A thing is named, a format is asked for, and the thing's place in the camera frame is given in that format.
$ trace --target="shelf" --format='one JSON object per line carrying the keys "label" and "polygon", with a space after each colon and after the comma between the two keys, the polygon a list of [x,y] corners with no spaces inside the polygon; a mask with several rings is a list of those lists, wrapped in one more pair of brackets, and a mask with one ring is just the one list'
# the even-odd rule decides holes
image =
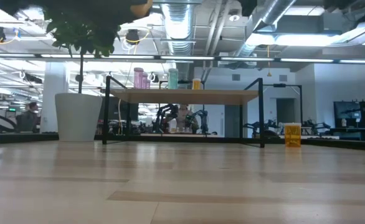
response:
{"label": "shelf", "polygon": [[111,90],[129,103],[179,103],[205,105],[242,105],[257,97],[254,90]]}

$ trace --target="orange cup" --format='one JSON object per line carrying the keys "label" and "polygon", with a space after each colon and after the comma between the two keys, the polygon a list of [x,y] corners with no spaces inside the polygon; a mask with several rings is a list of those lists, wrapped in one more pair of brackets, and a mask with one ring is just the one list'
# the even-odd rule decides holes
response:
{"label": "orange cup", "polygon": [[287,123],[285,124],[285,146],[301,147],[301,124]]}
{"label": "orange cup", "polygon": [[200,90],[201,89],[201,79],[200,78],[194,78],[192,80],[192,89],[193,90]]}

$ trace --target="pillar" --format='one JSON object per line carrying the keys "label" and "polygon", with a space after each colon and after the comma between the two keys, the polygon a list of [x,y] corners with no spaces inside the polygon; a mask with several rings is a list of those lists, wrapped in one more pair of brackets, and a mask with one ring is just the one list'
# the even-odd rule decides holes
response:
{"label": "pillar", "polygon": [[64,62],[47,62],[45,64],[43,104],[41,111],[40,132],[58,132],[55,95],[69,90],[69,71]]}

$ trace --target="metal frame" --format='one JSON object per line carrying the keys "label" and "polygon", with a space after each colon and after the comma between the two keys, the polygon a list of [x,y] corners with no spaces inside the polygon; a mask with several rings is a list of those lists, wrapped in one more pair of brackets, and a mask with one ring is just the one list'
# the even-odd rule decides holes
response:
{"label": "metal frame", "polygon": [[[110,101],[110,81],[114,81],[115,83],[117,83],[118,85],[120,85],[122,88],[127,89],[126,86],[124,86],[123,84],[121,84],[118,80],[116,80],[115,78],[111,77],[111,76],[107,76],[107,80],[106,80],[106,88],[105,88],[105,108],[103,111],[103,126],[102,126],[102,144],[107,144],[108,141],[108,132],[109,132],[109,124],[108,124],[108,120],[109,120],[109,101]],[[127,121],[130,120],[130,104],[127,104],[127,110],[128,110],[128,115],[127,115]],[[127,131],[130,130],[130,125],[128,125],[127,122]]]}
{"label": "metal frame", "polygon": [[[102,144],[108,144],[108,130],[109,130],[109,124],[108,124],[108,118],[109,118],[109,101],[110,101],[110,82],[114,81],[117,84],[119,84],[122,88],[127,88],[120,82],[118,82],[113,77],[107,77],[107,86],[105,89],[105,108],[104,108],[104,114],[103,114],[103,127],[102,127]],[[159,88],[161,88],[161,84],[167,82],[167,81],[160,81],[159,82]],[[188,84],[192,82],[185,82],[180,81],[180,84]],[[248,87],[246,87],[244,90],[248,90],[249,88],[253,87],[254,85],[258,84],[258,108],[259,108],[259,114],[258,118],[260,121],[260,139],[259,141],[257,139],[248,139],[244,138],[244,106],[240,105],[239,107],[239,138],[208,138],[207,135],[204,138],[195,138],[190,139],[190,141],[194,142],[230,142],[230,143],[241,143],[241,144],[247,144],[247,143],[260,143],[260,147],[265,147],[265,136],[264,136],[264,102],[263,102],[263,78],[256,79],[253,83],[251,83]],[[130,104],[127,104],[127,120],[126,120],[126,135],[125,136],[112,136],[112,140],[116,141],[147,141],[151,139],[152,141],[187,141],[187,138],[184,137],[167,137],[167,138],[156,138],[156,137],[150,137],[146,138],[147,136],[130,136]]]}
{"label": "metal frame", "polygon": [[[258,83],[258,121],[260,123],[259,127],[259,135],[260,135],[260,147],[265,147],[265,136],[264,136],[264,98],[263,98],[263,78],[258,78],[254,82],[252,82],[249,86],[247,86],[244,90],[248,90],[252,88],[254,85]],[[243,108],[240,109],[240,125],[241,125],[241,135],[240,137],[243,140]]]}

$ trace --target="black metal table frame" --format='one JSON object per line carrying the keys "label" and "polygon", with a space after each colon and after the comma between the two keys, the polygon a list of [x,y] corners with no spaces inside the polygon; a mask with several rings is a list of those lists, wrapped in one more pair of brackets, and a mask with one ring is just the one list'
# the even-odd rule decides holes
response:
{"label": "black metal table frame", "polygon": [[228,143],[241,143],[241,144],[249,144],[249,143],[259,143],[260,147],[265,147],[265,138],[264,138],[264,102],[263,102],[263,79],[258,78],[254,82],[252,82],[248,87],[244,90],[248,90],[254,85],[258,84],[258,120],[260,122],[260,138],[259,139],[249,139],[244,138],[244,106],[239,106],[239,138],[186,138],[186,137],[157,137],[151,136],[130,136],[130,126],[131,126],[131,118],[130,118],[130,103],[127,103],[127,119],[126,119],[126,133],[123,136],[109,136],[109,102],[110,102],[110,89],[111,89],[111,81],[117,83],[120,87],[127,89],[126,86],[121,84],[118,80],[114,79],[111,76],[107,76],[106,80],[106,88],[105,88],[105,108],[103,113],[103,126],[102,126],[102,144],[108,144],[108,140],[116,140],[120,141],[172,141],[172,142],[228,142]]}

